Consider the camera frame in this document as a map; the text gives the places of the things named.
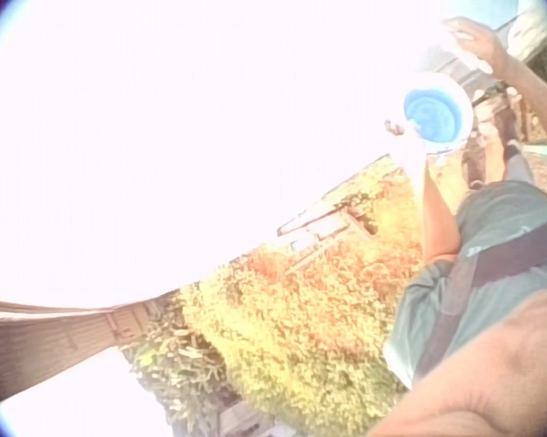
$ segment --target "shrub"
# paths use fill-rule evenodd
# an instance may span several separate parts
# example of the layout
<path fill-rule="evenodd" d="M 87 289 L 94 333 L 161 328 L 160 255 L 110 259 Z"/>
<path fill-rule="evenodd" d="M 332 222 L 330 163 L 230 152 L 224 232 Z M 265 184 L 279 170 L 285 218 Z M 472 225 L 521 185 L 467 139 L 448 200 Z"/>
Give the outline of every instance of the shrub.
<path fill-rule="evenodd" d="M 217 350 L 187 326 L 176 293 L 123 352 L 142 386 L 164 406 L 168 424 L 192 437 L 216 429 L 223 393 L 232 392 L 226 367 Z"/>

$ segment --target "green shirt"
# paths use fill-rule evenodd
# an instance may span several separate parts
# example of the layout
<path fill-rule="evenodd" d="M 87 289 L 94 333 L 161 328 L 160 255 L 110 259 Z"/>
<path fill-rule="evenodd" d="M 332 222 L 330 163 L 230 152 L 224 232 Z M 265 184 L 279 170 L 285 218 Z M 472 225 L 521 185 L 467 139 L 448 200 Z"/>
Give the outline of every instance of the green shirt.
<path fill-rule="evenodd" d="M 538 264 L 536 260 L 542 257 L 533 248 L 522 250 L 522 243 L 532 234 L 541 234 L 540 229 L 544 230 L 546 242 L 547 194 L 524 182 L 490 184 L 463 202 L 457 223 L 461 233 L 457 260 L 435 261 L 412 280 L 404 290 L 384 347 L 386 362 L 408 388 L 418 376 L 418 367 L 424 367 L 425 363 L 420 361 L 426 349 L 443 348 L 440 352 L 444 360 L 506 318 L 535 291 L 547 289 L 547 262 Z M 535 246 L 547 245 L 535 243 Z M 474 275 L 479 275 L 479 281 L 473 280 L 473 275 L 456 274 L 459 281 L 453 282 L 453 293 L 459 294 L 458 282 L 459 288 L 465 289 L 465 299 L 460 305 L 449 290 L 451 272 L 457 272 L 460 264 L 470 263 L 477 265 Z M 516 274 L 508 271 L 522 263 L 525 267 Z M 488 270 L 491 280 L 481 280 L 485 276 L 483 270 Z M 439 362 L 427 365 L 427 371 Z"/>

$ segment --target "leaves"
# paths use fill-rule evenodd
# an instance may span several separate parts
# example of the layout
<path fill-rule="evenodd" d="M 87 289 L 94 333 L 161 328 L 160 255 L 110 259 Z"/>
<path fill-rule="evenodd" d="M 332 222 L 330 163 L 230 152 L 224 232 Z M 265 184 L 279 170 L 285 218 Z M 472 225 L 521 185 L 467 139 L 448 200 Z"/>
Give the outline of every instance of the leaves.
<path fill-rule="evenodd" d="M 164 405 L 168 423 L 193 437 L 210 435 L 219 393 L 232 390 L 222 357 L 186 325 L 176 293 L 161 316 L 148 323 L 144 337 L 123 352 L 140 383 Z"/>
<path fill-rule="evenodd" d="M 381 350 L 420 244 L 401 213 L 414 214 L 409 181 L 393 170 L 379 161 L 327 198 L 363 211 L 376 244 L 345 238 L 290 275 L 304 254 L 263 245 L 183 290 L 186 319 L 222 354 L 227 379 L 303 434 L 359 437 L 404 391 Z"/>

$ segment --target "wooden structure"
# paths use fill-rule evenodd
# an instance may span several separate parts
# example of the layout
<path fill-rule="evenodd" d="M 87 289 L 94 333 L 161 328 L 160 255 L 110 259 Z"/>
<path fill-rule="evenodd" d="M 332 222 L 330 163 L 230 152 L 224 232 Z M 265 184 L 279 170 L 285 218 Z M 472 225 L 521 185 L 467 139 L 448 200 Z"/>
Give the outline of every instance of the wooden structure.
<path fill-rule="evenodd" d="M 336 245 L 348 235 L 373 241 L 370 226 L 361 220 L 363 211 L 352 207 L 334 207 L 319 202 L 278 229 L 277 246 L 289 246 L 295 252 L 315 247 L 285 272 L 286 275 L 301 269 L 320 253 Z"/>
<path fill-rule="evenodd" d="M 139 337 L 162 299 L 80 310 L 0 302 L 0 401 Z"/>

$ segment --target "skin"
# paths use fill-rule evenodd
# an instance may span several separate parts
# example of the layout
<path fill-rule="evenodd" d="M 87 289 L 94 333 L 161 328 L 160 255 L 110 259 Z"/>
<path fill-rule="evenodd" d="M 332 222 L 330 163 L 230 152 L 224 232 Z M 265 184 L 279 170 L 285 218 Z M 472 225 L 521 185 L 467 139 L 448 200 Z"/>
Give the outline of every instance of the skin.
<path fill-rule="evenodd" d="M 547 133 L 547 85 L 511 58 L 490 29 L 465 18 L 446 24 L 473 36 L 472 41 L 458 42 L 488 62 L 497 78 L 518 89 Z M 399 158 L 413 184 L 422 216 L 424 258 L 427 262 L 455 260 L 461 236 L 417 144 L 411 131 L 399 140 L 393 156 Z M 547 290 L 538 290 L 506 320 L 480 334 L 419 381 L 368 435 L 523 437 L 546 432 Z"/>

